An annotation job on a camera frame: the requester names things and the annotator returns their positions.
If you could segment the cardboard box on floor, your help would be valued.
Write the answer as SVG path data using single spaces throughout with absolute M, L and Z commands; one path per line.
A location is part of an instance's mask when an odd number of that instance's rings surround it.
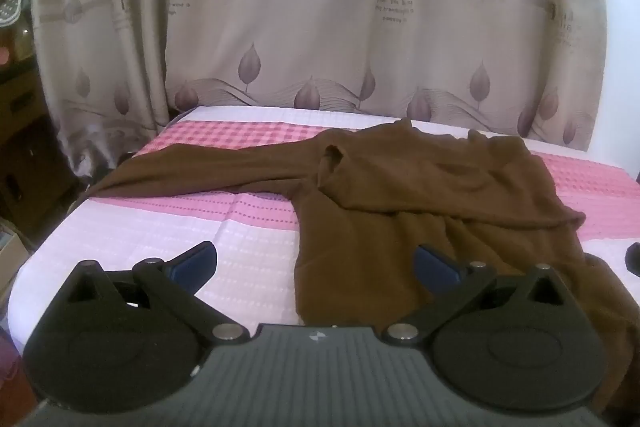
M 28 258 L 29 251 L 23 244 L 20 234 L 11 227 L 9 222 L 2 220 L 0 251 L 0 291 L 2 307 L 8 302 L 17 273 Z

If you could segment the black gripper tip at right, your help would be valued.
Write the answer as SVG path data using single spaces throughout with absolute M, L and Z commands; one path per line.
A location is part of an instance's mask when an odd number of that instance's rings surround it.
M 640 277 L 640 243 L 631 244 L 625 254 L 625 265 L 627 271 Z

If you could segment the pink checkered bed sheet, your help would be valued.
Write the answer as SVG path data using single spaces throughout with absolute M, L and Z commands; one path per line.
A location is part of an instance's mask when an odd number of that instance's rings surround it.
M 242 148 L 311 138 L 330 129 L 376 126 L 355 113 L 256 107 L 202 107 L 166 128 L 149 144 Z M 631 294 L 639 280 L 625 262 L 639 239 L 639 187 L 622 168 L 562 146 L 528 141 L 553 176 L 565 205 L 582 212 L 578 237 L 604 260 Z M 210 242 L 218 255 L 202 300 L 249 329 L 294 324 L 293 269 L 298 224 L 286 200 L 269 195 L 210 193 L 173 198 L 89 199 L 74 210 L 21 267 L 8 303 L 9 332 L 24 347 L 58 288 L 81 260 L 123 270 L 146 258 L 170 259 Z

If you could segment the dark wooden cabinet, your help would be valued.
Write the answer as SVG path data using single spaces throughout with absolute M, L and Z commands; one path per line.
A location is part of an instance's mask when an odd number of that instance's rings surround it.
M 32 247 L 60 224 L 78 192 L 33 58 L 1 72 L 1 218 Z

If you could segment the brown knit sweater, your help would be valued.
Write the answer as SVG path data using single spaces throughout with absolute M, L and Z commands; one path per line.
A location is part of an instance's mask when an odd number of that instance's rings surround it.
M 427 134 L 409 121 L 359 131 L 245 122 L 175 124 L 91 187 L 101 198 L 191 202 L 267 193 L 299 224 L 295 304 L 307 323 L 384 327 L 428 303 L 421 244 L 501 274 L 557 269 L 601 336 L 597 409 L 639 415 L 639 307 L 583 239 L 636 236 L 639 187 L 623 171 L 538 156 L 513 136 Z

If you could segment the clutter on cabinet top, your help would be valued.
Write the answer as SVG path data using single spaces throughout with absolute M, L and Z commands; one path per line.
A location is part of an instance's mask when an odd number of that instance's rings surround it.
M 1 0 L 1 72 L 34 54 L 30 0 Z

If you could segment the beige leaf print curtain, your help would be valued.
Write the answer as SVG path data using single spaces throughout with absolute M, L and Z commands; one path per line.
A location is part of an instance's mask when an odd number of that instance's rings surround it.
M 175 113 L 282 106 L 408 117 L 585 150 L 604 0 L 30 0 L 44 95 L 76 176 Z

